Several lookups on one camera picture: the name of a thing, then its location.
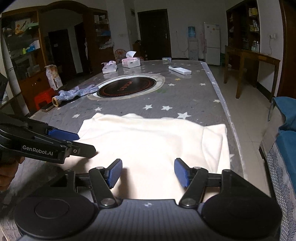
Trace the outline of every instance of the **tiled floor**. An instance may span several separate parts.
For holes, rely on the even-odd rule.
[[[267,127],[270,103],[259,90],[247,83],[243,86],[241,97],[236,99],[237,71],[230,71],[228,82],[224,84],[224,69],[220,66],[210,66],[210,69],[226,100],[235,125],[242,148],[247,179],[261,191],[270,195],[264,160],[258,151]]]

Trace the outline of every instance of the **bottle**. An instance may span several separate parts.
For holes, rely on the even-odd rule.
[[[256,41],[253,41],[253,45],[251,47],[251,50],[255,52],[256,51],[256,47],[257,47],[257,42]]]
[[[257,41],[257,43],[256,43],[256,52],[260,52],[260,44],[259,44],[259,42]]]

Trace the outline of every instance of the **power cord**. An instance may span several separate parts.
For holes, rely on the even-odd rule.
[[[176,30],[176,37],[177,37],[177,44],[178,44],[178,49],[182,52],[182,53],[185,53],[187,50],[188,50],[188,48],[189,48],[189,46],[187,47],[187,49],[185,50],[185,51],[182,51],[181,49],[180,49],[180,46],[179,46],[179,41],[178,41],[178,34],[177,34],[177,30]]]
[[[270,48],[270,51],[271,51],[271,54],[270,56],[272,55],[272,48],[271,48],[271,45],[270,45],[270,41],[271,41],[271,36],[269,36],[269,48]]]

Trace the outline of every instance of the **blue gripper pad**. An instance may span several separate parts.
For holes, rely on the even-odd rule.
[[[119,160],[118,163],[112,169],[109,170],[109,177],[107,179],[107,184],[110,189],[115,186],[116,182],[120,177],[121,171],[122,171],[122,160]]]
[[[187,169],[178,161],[178,159],[175,160],[174,162],[174,170],[175,174],[179,180],[179,183],[181,184],[182,187],[186,188],[190,184],[189,180],[189,167],[187,166]]]
[[[53,129],[51,131],[48,131],[47,134],[59,140],[76,141],[79,139],[79,135],[68,131],[62,131],[59,129]]]

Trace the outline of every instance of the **tissue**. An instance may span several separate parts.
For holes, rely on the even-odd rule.
[[[108,63],[102,63],[104,64],[103,67],[103,74],[113,73],[117,70],[117,65],[115,61],[109,61]]]
[[[128,51],[126,53],[126,58],[124,58],[122,62],[122,66],[126,68],[133,68],[133,67],[138,67],[141,65],[140,59],[134,57],[135,51]]]

